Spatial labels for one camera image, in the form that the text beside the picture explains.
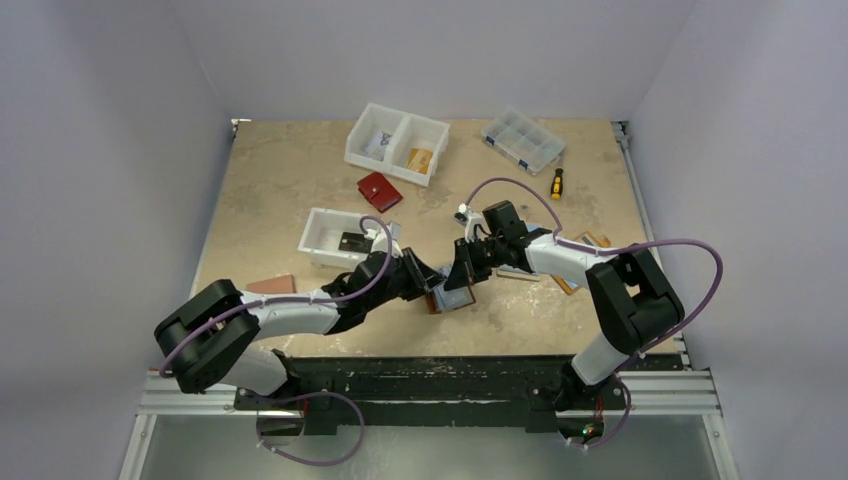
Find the tan leather card holder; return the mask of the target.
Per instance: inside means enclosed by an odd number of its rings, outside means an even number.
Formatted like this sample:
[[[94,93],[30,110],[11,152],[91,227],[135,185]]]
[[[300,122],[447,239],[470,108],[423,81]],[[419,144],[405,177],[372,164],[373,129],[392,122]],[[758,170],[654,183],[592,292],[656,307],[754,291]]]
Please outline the tan leather card holder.
[[[434,290],[424,295],[428,312],[432,315],[446,314],[459,310],[476,302],[473,291],[469,286],[446,291],[444,284],[438,285]]]

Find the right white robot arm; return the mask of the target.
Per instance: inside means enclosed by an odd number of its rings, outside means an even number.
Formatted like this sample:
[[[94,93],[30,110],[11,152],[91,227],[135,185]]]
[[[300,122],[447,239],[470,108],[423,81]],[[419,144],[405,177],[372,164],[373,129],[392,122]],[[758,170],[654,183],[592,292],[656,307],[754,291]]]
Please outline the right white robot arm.
[[[445,289],[482,282],[507,266],[559,277],[589,291],[600,332],[562,369],[561,392],[573,406],[596,399],[618,367],[684,318],[681,301],[646,250],[592,249],[545,228],[529,229],[509,201],[482,212],[462,204],[454,218],[465,234],[454,243]]]

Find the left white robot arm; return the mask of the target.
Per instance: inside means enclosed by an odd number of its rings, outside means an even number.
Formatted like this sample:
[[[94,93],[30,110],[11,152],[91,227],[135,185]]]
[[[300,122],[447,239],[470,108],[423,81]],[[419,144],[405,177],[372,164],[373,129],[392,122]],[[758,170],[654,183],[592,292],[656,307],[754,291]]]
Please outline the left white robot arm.
[[[415,300],[445,279],[409,248],[398,255],[372,252],[352,271],[308,293],[268,296],[220,279],[155,328],[154,339],[165,357],[160,372],[175,378],[187,394],[226,384],[284,409],[297,399],[298,382],[284,354],[263,351],[256,342],[346,332],[382,305]]]

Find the small white plastic bin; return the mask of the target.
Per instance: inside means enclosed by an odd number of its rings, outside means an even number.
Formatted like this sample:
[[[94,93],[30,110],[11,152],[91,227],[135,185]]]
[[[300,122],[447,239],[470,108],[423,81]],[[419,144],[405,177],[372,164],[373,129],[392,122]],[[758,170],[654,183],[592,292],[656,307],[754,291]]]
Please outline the small white plastic bin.
[[[361,224],[365,214],[313,207],[301,235],[298,250],[309,256],[314,266],[353,270],[368,254],[343,252],[338,244],[343,232],[362,233],[379,225],[374,220]]]

